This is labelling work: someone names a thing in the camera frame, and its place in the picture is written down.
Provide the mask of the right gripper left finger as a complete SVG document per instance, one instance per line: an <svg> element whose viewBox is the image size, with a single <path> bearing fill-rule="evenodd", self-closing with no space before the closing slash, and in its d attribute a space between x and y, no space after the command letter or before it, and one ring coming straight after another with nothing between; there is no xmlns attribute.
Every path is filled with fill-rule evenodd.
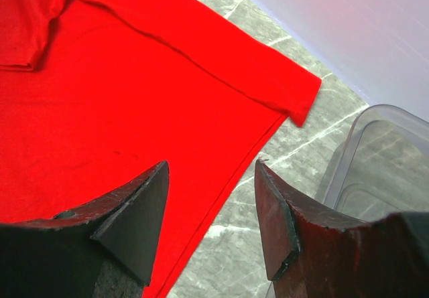
<svg viewBox="0 0 429 298"><path fill-rule="evenodd" d="M141 297L169 188L161 161L50 219L1 225L2 297Z"/></svg>

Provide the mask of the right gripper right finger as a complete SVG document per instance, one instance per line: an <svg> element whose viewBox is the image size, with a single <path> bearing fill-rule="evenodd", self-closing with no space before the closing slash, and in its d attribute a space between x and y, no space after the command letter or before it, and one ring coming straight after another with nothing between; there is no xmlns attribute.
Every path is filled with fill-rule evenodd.
<svg viewBox="0 0 429 298"><path fill-rule="evenodd" d="M255 201L276 297L427 297L428 214L364 222L255 164Z"/></svg>

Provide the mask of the red t shirt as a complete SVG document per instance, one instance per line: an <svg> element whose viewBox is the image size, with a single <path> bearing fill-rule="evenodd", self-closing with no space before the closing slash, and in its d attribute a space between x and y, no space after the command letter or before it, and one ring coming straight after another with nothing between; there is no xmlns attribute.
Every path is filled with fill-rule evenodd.
<svg viewBox="0 0 429 298"><path fill-rule="evenodd" d="M1 220L52 217L167 161L144 291L165 297L320 84L197 0L1 0Z"/></svg>

